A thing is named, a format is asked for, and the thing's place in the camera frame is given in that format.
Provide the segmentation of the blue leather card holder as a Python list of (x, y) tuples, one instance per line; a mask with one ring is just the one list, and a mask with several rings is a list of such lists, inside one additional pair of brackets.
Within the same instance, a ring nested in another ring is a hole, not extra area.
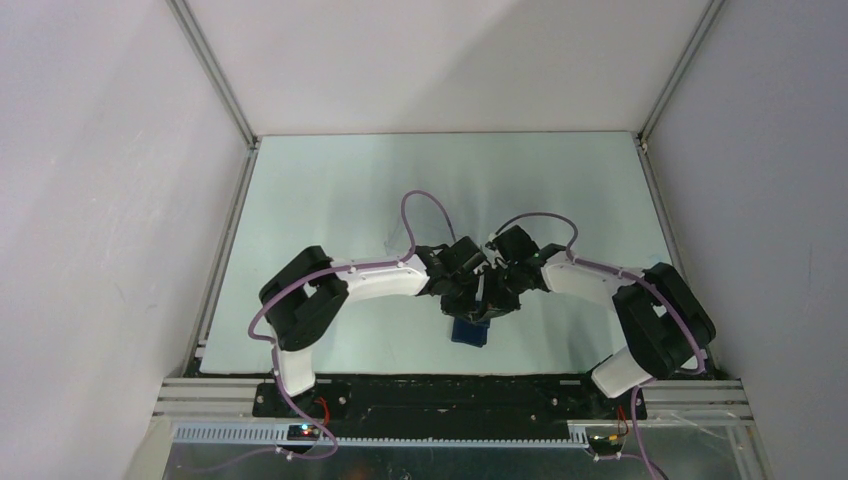
[(450, 340), (454, 343), (483, 348), (488, 343), (490, 320), (469, 322), (455, 317), (453, 319)]

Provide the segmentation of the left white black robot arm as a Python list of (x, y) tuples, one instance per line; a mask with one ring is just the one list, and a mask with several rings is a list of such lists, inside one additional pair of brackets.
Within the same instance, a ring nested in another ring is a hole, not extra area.
[(403, 256), (344, 263), (320, 246), (301, 251), (259, 291), (257, 318), (272, 334), (249, 336), (273, 345), (272, 371), (280, 389), (278, 404), (292, 416), (304, 416), (316, 403), (312, 348), (347, 302), (387, 296), (435, 296), (457, 300), (457, 317), (471, 316), (487, 264), (486, 256), (469, 238), (451, 245), (416, 246)]

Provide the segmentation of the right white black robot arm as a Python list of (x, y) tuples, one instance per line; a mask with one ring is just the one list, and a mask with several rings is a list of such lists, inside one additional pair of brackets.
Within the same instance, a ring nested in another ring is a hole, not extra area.
[(680, 273), (659, 262), (647, 269), (603, 264), (567, 245), (538, 246), (517, 225), (499, 229), (487, 243), (499, 264), (486, 292), (515, 301), (529, 290), (566, 294), (600, 305), (618, 318), (626, 345), (590, 372), (581, 392), (585, 411), (606, 418), (622, 394), (677, 373), (705, 372), (705, 350), (715, 326)]

